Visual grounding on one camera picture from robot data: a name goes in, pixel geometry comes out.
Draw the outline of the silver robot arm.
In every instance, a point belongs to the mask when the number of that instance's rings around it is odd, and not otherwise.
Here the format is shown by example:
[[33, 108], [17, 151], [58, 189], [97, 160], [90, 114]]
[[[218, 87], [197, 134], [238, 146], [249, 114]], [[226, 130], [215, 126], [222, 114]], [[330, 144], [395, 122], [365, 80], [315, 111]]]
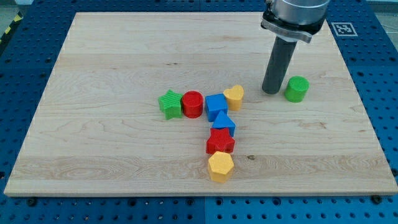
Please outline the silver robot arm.
[[266, 1], [261, 27], [287, 42], [309, 43], [320, 31], [326, 18], [329, 0]]

